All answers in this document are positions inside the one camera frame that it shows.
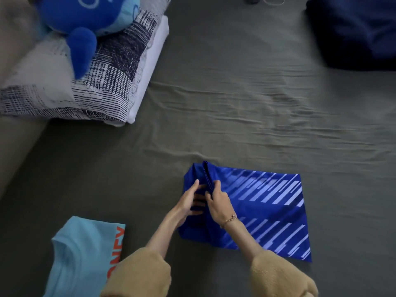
gray bed sheet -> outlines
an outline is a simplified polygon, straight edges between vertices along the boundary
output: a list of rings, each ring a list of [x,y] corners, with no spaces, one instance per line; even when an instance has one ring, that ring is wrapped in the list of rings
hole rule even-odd
[[[42,296],[51,237],[72,216],[146,244],[193,162],[300,173],[321,296],[395,296],[396,74],[326,68],[303,14],[173,0],[136,123],[53,121],[0,202],[1,296]],[[175,235],[169,296],[249,296],[238,251]]]

plush toy eye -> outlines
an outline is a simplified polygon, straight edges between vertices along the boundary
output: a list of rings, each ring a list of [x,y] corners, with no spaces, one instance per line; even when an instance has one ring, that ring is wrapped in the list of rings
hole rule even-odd
[[[99,5],[99,0],[78,0],[82,7],[87,9],[95,9]]]

blue plush whale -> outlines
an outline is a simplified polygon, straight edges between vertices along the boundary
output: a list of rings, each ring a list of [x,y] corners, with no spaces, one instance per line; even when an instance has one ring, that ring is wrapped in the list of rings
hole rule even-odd
[[[42,21],[67,34],[76,79],[82,78],[95,54],[97,36],[128,27],[139,13],[140,0],[39,0]]]

blue flipper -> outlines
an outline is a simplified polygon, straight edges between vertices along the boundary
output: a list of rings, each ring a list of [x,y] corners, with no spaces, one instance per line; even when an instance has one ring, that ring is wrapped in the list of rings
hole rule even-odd
[[[70,57],[74,70],[74,78],[81,79],[90,67],[92,57],[96,51],[95,34],[84,27],[76,28],[66,38],[70,48]]]

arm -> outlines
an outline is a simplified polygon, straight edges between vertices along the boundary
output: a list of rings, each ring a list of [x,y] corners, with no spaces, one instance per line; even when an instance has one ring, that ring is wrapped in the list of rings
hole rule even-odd
[[[199,181],[195,181],[166,215],[146,247],[135,251],[117,265],[100,297],[165,297],[167,295],[171,284],[171,268],[164,258],[175,229],[184,223],[187,216],[203,213],[191,211],[192,206],[205,206],[198,201],[205,197],[195,194],[200,188],[202,186],[199,185]]]
[[[263,250],[242,222],[227,222],[236,214],[230,198],[221,191],[220,181],[215,181],[213,198],[208,192],[205,197],[213,220],[230,234],[250,264],[251,284],[256,296],[318,296],[318,289],[312,279],[272,251]]]

